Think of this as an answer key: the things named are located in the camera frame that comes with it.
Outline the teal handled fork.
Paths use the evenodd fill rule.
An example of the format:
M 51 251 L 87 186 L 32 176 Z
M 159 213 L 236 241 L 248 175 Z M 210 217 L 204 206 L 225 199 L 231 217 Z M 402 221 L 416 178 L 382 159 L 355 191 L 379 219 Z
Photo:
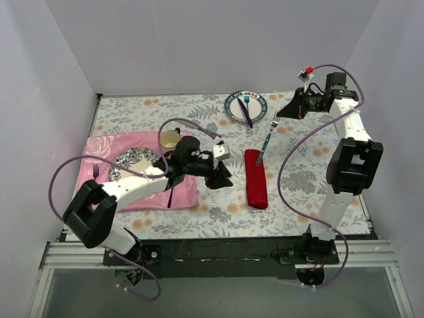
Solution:
M 267 136 L 264 140 L 264 143 L 262 145 L 262 148 L 260 150 L 260 154 L 258 155 L 258 158 L 256 160 L 256 166 L 260 165 L 262 158 L 263 158 L 263 155 L 264 155 L 264 153 L 267 149 L 267 146 L 269 144 L 269 141 L 271 139 L 272 133 L 273 133 L 274 129 L 279 125 L 280 118 L 277 116 L 277 114 L 278 114 L 278 112 L 276 111 L 274 113 L 274 117 L 273 117 L 272 122 L 271 122 L 270 130 L 268 131 L 268 134 L 267 134 Z

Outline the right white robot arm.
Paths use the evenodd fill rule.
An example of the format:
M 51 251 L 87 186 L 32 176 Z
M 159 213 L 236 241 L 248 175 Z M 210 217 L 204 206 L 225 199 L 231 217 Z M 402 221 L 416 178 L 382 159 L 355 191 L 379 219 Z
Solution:
M 299 248 L 301 258 L 312 264 L 335 252 L 335 229 L 355 197 L 371 186 L 384 147 L 366 132 L 358 110 L 361 96 L 346 86 L 346 73 L 327 74 L 325 89 L 320 93 L 309 88 L 311 70 L 298 76 L 304 85 L 295 90 L 293 99 L 277 112 L 277 117 L 303 119 L 310 112 L 329 113 L 339 138 L 327 166 L 327 194 Z

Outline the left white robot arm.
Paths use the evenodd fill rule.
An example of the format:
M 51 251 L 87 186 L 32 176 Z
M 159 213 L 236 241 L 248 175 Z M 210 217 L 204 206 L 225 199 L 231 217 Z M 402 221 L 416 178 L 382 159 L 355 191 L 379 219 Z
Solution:
M 204 178 L 209 189 L 232 186 L 231 173 L 223 163 L 231 156 L 228 145 L 216 138 L 210 151 L 202 152 L 199 146 L 198 139 L 185 136 L 142 172 L 104 184 L 84 182 L 64 212 L 65 225 L 86 248 L 101 246 L 118 253 L 125 264 L 136 264 L 142 243 L 129 230 L 113 225 L 116 212 L 176 187 L 186 176 Z

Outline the red cloth napkin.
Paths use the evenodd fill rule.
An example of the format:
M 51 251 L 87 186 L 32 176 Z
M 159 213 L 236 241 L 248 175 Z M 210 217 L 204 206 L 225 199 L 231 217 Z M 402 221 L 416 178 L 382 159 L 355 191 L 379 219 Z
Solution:
M 263 161 L 260 161 L 259 165 L 256 164 L 259 156 L 259 150 L 247 149 L 244 152 L 246 197 L 249 206 L 266 209 L 268 207 L 266 174 Z

